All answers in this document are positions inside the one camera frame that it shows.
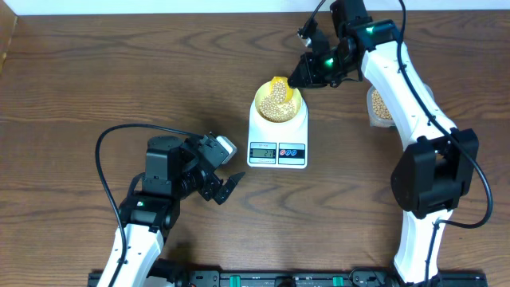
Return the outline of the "yellow plastic scoop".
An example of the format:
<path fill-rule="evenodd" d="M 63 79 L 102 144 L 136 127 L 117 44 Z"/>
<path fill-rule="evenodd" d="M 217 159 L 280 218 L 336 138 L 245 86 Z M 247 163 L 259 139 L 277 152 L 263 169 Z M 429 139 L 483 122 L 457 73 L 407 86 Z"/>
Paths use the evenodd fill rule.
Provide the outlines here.
<path fill-rule="evenodd" d="M 278 104 L 287 103 L 293 97 L 293 90 L 288 86 L 287 81 L 287 77 L 274 77 L 270 81 L 270 96 Z"/>

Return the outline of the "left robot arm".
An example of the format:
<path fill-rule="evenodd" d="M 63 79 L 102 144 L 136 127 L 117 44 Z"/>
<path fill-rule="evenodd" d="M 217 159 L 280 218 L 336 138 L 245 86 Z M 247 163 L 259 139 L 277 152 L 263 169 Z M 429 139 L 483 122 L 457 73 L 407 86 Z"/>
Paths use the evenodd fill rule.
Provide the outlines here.
<path fill-rule="evenodd" d="M 243 174 L 222 180 L 215 171 L 236 151 L 224 136 L 148 140 L 145 171 L 133 179 L 142 187 L 130 189 L 120 204 L 120 226 L 98 284 L 143 285 L 179 217 L 180 202 L 193 192 L 218 205 L 229 198 Z"/>

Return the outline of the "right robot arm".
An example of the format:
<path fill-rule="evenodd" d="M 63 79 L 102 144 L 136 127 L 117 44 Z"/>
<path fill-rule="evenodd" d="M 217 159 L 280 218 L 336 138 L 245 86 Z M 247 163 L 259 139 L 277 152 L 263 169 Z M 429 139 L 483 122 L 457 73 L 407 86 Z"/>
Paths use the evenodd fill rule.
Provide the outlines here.
<path fill-rule="evenodd" d="M 357 73 L 379 92 L 403 147 L 390 177 L 403 211 L 394 270 L 404 286 L 439 285 L 442 233 L 472 177 L 481 173 L 477 135 L 458 129 L 437 106 L 411 62 L 404 26 L 375 21 L 361 1 L 336 1 L 330 11 L 338 45 L 331 46 L 315 18 L 309 18 L 298 31 L 307 51 L 288 84 L 335 88 Z"/>

